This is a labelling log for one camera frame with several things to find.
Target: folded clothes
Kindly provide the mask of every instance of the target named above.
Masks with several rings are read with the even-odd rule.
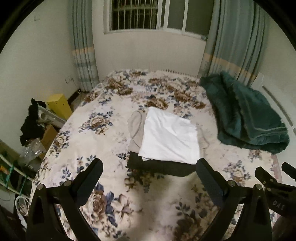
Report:
[[[202,77],[200,85],[216,110],[218,139],[222,143],[272,154],[287,147],[288,130],[259,91],[226,72]]]
[[[195,172],[195,164],[190,165],[175,161],[148,160],[143,161],[138,153],[130,152],[127,168],[149,171],[152,173],[162,173],[175,177],[185,177]]]
[[[131,142],[128,147],[129,151],[139,153],[144,135],[144,123],[146,117],[146,113],[141,110],[137,110],[133,112],[131,117],[128,119],[128,130],[131,135]]]
[[[190,120],[149,107],[139,156],[196,164],[200,148],[195,125]]]

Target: curtain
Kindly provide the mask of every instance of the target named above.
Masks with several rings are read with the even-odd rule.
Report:
[[[253,0],[215,0],[198,76],[227,71],[250,86],[258,74],[268,14]]]
[[[82,91],[91,91],[99,83],[91,13],[92,0],[69,0],[70,38]]]

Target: bed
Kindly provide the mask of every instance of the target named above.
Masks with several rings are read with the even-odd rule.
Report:
[[[38,184],[59,186],[99,158],[103,174],[80,210],[101,240],[198,240],[218,208],[197,174],[175,177],[125,167],[130,141],[127,119],[135,110],[155,106],[190,119],[206,143],[204,158],[226,180],[252,187],[259,182],[254,173],[258,166],[281,180],[277,160],[270,153],[220,143],[213,109],[198,82],[195,77],[167,71],[110,73],[60,130],[33,180],[31,199]],[[241,209],[226,236],[233,231]],[[62,208],[57,206],[57,210],[67,235],[76,240]],[[274,223],[276,214],[271,211],[270,216]]]

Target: green strap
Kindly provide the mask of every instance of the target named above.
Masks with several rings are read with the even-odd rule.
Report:
[[[24,181],[22,182],[22,188],[20,189],[20,196],[22,195],[22,189],[24,188],[24,185],[25,185],[25,182],[27,180],[27,177],[28,176],[26,175]]]
[[[12,174],[13,169],[15,168],[14,165],[11,166],[11,168],[9,169],[9,174],[6,176],[6,181],[5,181],[5,188],[8,188],[8,181],[10,179],[10,176]]]

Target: folded white towel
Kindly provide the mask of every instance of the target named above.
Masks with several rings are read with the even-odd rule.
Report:
[[[190,120],[149,107],[139,156],[196,164],[200,158],[196,127]]]

